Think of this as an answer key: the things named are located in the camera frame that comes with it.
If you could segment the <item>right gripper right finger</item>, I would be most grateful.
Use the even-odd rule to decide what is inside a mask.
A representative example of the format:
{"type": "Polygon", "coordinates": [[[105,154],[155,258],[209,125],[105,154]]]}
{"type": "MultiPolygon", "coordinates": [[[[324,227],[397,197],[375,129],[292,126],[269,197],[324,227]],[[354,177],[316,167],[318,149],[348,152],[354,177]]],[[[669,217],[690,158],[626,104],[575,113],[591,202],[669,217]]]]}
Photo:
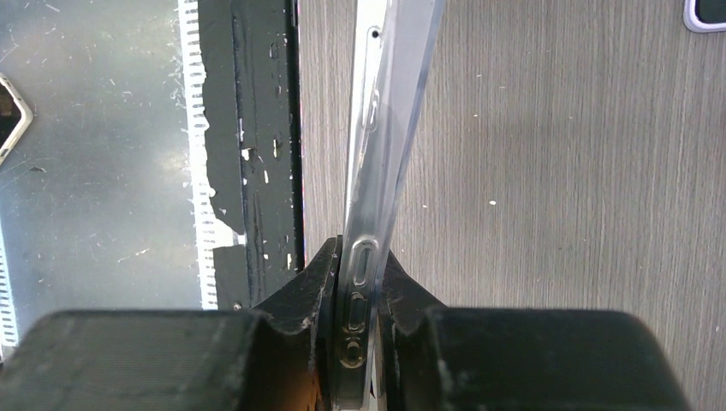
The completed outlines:
{"type": "Polygon", "coordinates": [[[689,409],[628,313],[448,307],[390,257],[378,320],[382,410],[689,409]]]}

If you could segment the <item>black phone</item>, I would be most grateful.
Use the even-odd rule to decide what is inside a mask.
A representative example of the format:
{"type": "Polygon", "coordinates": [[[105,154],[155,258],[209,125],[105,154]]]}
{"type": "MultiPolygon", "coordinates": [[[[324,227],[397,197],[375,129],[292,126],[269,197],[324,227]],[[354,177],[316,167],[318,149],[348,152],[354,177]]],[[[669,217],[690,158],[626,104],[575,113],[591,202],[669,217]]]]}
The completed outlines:
{"type": "Polygon", "coordinates": [[[33,111],[10,81],[1,73],[1,164],[13,151],[33,121],[33,111]]]}

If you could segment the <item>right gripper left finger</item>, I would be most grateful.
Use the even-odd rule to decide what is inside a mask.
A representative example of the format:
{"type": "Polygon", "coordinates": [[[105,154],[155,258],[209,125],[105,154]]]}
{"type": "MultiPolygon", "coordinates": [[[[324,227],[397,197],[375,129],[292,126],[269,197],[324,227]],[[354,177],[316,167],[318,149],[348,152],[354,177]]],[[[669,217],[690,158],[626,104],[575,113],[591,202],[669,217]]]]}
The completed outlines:
{"type": "Polygon", "coordinates": [[[4,410],[329,410],[342,241],[251,309],[67,310],[1,370],[4,410]]]}

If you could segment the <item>clear phone case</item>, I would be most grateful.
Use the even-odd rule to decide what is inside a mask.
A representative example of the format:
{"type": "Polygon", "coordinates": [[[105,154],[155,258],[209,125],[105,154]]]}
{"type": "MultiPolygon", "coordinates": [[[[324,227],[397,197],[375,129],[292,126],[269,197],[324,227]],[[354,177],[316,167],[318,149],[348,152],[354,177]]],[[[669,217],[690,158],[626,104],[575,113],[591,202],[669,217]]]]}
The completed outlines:
{"type": "Polygon", "coordinates": [[[336,410],[368,407],[378,300],[444,8],[442,1],[356,4],[345,224],[331,344],[336,410]]]}

